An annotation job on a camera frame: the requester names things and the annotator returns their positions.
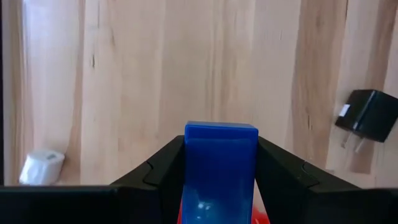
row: light wood surface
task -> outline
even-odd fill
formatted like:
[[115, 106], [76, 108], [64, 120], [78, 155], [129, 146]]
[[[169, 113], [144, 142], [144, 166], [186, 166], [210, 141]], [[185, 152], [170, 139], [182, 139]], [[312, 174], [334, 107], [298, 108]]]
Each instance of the light wood surface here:
[[362, 187], [398, 186], [398, 130], [355, 141], [333, 123], [352, 90], [398, 97], [396, 0], [5, 0], [7, 183], [26, 153], [60, 184], [108, 184], [188, 120], [251, 123]]

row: wooden panel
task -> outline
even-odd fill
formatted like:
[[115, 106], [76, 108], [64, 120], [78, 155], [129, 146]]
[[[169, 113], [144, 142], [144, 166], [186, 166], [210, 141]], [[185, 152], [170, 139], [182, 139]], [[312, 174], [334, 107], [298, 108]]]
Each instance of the wooden panel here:
[[303, 0], [292, 87], [294, 153], [324, 167], [333, 122], [346, 1]]
[[194, 119], [252, 123], [358, 185], [398, 185], [395, 129], [355, 154], [333, 125], [353, 89], [396, 96], [397, 1], [6, 2], [8, 184], [43, 147], [67, 154], [60, 184], [110, 183]]

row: black power adapter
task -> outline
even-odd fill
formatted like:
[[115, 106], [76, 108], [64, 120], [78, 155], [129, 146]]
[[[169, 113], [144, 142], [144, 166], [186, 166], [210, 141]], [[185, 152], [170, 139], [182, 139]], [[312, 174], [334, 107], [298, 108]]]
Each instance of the black power adapter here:
[[[362, 140], [384, 142], [397, 117], [397, 98], [377, 90], [354, 90], [335, 124], [349, 131], [349, 137], [355, 134]], [[356, 152], [360, 150], [361, 143], [356, 147]]]

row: blue block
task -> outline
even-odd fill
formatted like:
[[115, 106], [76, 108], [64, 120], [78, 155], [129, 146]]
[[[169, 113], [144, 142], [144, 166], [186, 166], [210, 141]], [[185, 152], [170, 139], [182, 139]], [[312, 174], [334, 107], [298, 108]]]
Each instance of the blue block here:
[[188, 122], [182, 223], [250, 224], [258, 130]]

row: red object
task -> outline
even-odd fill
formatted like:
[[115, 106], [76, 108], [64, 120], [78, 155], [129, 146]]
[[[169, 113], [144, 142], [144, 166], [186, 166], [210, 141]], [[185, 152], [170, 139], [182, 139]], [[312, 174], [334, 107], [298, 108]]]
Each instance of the red object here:
[[[177, 224], [182, 224], [181, 214], [182, 214], [182, 204], [180, 205], [180, 213], [178, 215]], [[253, 211], [251, 214], [251, 223], [252, 224], [270, 224], [267, 214], [261, 213], [255, 206], [253, 206]]]
[[268, 215], [261, 213], [255, 206], [253, 206], [253, 211], [251, 214], [252, 224], [269, 224]]

